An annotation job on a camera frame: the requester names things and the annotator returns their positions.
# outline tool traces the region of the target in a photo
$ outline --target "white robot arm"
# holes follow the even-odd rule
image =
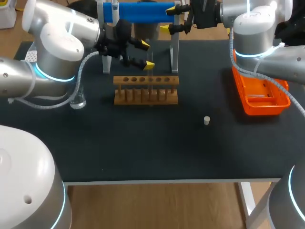
[[[28,0],[22,27],[34,35],[37,63],[34,65],[0,57],[0,96],[62,97],[75,81],[85,49],[120,58],[124,66],[141,70],[153,63],[135,60],[126,53],[127,43],[142,50],[149,45],[131,37],[131,24],[119,20],[115,27],[50,0]]]

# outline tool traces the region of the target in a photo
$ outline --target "orange tray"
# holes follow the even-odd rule
[[[232,70],[244,111],[248,115],[279,115],[290,106],[288,96],[273,83],[267,80],[243,77],[234,66]],[[276,81],[288,90],[286,81]]]

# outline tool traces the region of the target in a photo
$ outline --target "black table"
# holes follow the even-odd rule
[[[29,45],[21,45],[16,59],[24,58]],[[304,118],[293,104],[280,116],[247,116],[228,45],[180,42],[179,105],[114,106],[113,76],[145,73],[113,60],[105,75],[102,58],[93,57],[82,77],[85,108],[41,111],[1,99],[0,124],[40,138],[65,182],[281,178],[303,154]],[[168,48],[169,42],[153,45],[154,75],[170,74]],[[305,104],[303,88],[289,86]]]

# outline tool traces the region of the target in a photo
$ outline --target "table leg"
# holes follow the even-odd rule
[[[268,211],[268,199],[271,190],[276,185],[273,182],[262,199],[257,205],[255,205],[254,197],[252,194],[251,186],[249,182],[238,183],[240,195],[242,198],[244,214],[246,216],[246,228],[257,229],[267,218]]]

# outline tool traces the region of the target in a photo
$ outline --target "small white cap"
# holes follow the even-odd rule
[[[209,125],[211,118],[209,116],[204,117],[204,124]]]

